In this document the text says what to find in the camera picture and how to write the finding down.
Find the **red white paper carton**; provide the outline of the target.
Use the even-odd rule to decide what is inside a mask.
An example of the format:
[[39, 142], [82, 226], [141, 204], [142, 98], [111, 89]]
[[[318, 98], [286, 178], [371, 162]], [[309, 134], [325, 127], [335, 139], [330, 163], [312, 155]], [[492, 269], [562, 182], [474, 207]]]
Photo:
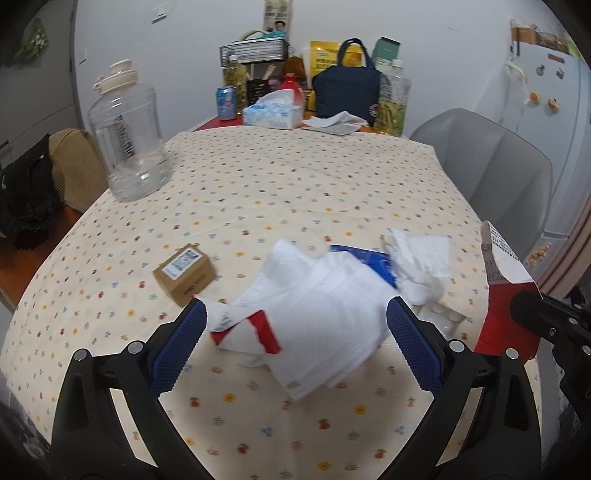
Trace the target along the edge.
[[510, 312], [512, 299], [522, 293], [541, 297], [538, 286], [515, 252], [489, 221], [481, 224], [481, 250], [488, 281], [488, 311], [476, 344], [482, 354], [501, 355], [513, 348], [523, 364], [532, 360], [540, 337], [516, 323]]

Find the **white pill blister pack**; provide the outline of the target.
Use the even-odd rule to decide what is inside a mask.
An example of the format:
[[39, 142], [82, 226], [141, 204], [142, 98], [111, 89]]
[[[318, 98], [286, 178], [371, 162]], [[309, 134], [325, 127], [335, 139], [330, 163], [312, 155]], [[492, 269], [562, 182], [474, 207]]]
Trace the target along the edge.
[[432, 323], [446, 339], [455, 338], [460, 325], [467, 319], [465, 315], [438, 302], [414, 306], [413, 309], [420, 320]]

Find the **white tissue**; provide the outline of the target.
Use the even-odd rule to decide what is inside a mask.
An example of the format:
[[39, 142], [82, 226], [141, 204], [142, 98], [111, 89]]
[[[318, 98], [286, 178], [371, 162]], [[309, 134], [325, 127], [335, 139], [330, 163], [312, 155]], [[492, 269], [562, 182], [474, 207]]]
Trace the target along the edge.
[[450, 242], [447, 236], [410, 235], [389, 228], [384, 249], [396, 277], [396, 289], [413, 306], [438, 302], [451, 278]]

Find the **small brown cardboard box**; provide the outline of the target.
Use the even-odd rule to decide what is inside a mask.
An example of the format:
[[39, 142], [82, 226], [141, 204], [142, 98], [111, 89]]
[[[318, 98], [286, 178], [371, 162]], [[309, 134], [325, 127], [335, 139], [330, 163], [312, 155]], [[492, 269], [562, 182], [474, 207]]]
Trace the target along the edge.
[[215, 278], [211, 259], [196, 244], [186, 244], [152, 272], [160, 288], [184, 307]]

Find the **blue tissue pack wrapper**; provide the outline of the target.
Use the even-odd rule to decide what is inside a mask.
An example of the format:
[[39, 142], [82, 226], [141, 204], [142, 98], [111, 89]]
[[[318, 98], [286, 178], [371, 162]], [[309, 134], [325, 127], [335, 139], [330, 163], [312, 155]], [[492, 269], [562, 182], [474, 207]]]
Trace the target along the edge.
[[349, 254], [352, 254], [353, 257], [375, 271], [389, 285], [397, 288], [397, 278], [396, 275], [394, 275], [391, 259], [388, 254], [379, 251], [338, 244], [329, 246], [329, 251], [348, 252]]

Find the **white paper towel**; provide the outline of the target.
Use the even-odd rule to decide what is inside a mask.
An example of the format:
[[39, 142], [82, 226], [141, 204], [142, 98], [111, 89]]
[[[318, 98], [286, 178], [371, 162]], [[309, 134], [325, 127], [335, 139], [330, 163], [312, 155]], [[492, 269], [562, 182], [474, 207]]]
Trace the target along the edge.
[[397, 290], [348, 252], [312, 258], [280, 239], [235, 302], [204, 300], [218, 348], [266, 365], [294, 401], [335, 386], [387, 336]]

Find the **tan wooden chair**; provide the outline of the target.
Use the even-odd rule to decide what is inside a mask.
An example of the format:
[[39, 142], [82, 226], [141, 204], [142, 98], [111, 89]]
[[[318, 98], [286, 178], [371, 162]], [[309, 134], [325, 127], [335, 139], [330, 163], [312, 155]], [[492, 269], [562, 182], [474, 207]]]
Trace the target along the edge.
[[1, 302], [11, 311], [45, 259], [107, 189], [99, 149], [90, 133], [69, 128], [49, 135], [52, 175], [63, 207], [48, 239], [37, 248], [16, 249], [1, 234]]

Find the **white papers on table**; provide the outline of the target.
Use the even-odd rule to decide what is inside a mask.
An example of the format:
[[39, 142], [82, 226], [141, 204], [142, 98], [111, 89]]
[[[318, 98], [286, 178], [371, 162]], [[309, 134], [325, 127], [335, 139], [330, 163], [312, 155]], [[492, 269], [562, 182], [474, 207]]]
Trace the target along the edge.
[[304, 128], [335, 136], [346, 136], [360, 131], [363, 127], [368, 127], [369, 123], [356, 115], [349, 114], [348, 111], [342, 111], [329, 118], [311, 117], [304, 120]]

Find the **large clear water jug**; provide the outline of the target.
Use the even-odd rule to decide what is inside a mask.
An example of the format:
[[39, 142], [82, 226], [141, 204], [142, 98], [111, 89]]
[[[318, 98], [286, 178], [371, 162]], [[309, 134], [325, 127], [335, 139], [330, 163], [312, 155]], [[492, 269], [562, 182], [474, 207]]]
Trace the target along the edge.
[[155, 89], [139, 81], [130, 59], [112, 64], [93, 88], [99, 98], [89, 109], [88, 121], [111, 193], [121, 202], [154, 193], [172, 175]]

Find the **green tall box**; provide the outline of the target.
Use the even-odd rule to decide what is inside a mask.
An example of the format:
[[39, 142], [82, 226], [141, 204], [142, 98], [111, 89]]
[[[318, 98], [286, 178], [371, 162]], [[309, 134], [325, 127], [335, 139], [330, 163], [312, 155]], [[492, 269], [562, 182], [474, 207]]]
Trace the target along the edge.
[[380, 61], [397, 60], [399, 56], [401, 43], [389, 37], [380, 37], [373, 49], [372, 59], [375, 63]]

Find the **blue white tissue box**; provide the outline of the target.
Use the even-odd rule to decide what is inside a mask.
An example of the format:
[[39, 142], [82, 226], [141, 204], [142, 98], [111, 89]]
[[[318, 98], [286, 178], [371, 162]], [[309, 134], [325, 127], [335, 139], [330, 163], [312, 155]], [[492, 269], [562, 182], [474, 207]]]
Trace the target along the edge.
[[303, 124], [304, 106], [296, 91], [280, 89], [264, 95], [242, 111], [242, 124], [260, 128], [293, 130]]

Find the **blue soda can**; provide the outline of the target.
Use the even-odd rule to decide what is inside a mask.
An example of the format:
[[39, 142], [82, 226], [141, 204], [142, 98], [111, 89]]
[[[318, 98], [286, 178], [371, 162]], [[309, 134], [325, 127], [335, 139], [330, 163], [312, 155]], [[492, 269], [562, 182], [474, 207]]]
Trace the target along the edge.
[[238, 117], [238, 98], [236, 88], [223, 86], [215, 94], [217, 117], [221, 121], [231, 121]]

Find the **black utensil holder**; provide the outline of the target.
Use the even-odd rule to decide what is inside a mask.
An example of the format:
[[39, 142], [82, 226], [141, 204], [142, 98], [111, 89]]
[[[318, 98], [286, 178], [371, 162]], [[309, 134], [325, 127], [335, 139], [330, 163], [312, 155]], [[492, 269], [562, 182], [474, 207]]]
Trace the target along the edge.
[[259, 99], [270, 93], [269, 81], [263, 79], [246, 81], [246, 100], [249, 106], [256, 104]]

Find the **jar of yellow pickles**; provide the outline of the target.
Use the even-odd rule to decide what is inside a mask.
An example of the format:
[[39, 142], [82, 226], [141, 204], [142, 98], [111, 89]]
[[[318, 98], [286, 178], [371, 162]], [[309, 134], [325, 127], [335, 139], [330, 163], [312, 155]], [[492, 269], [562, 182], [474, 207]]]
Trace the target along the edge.
[[245, 66], [238, 61], [238, 56], [231, 53], [226, 57], [222, 76], [225, 86], [235, 88], [236, 112], [242, 115], [242, 110], [247, 106], [247, 72]]

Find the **green plush hanging toy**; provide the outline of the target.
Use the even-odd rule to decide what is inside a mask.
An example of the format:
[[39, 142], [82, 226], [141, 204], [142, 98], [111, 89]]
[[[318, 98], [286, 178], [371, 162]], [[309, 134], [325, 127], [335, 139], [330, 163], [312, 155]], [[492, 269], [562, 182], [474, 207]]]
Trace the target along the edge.
[[33, 19], [28, 36], [23, 40], [14, 57], [17, 65], [30, 64], [38, 60], [48, 49], [49, 41], [43, 22], [39, 17]]

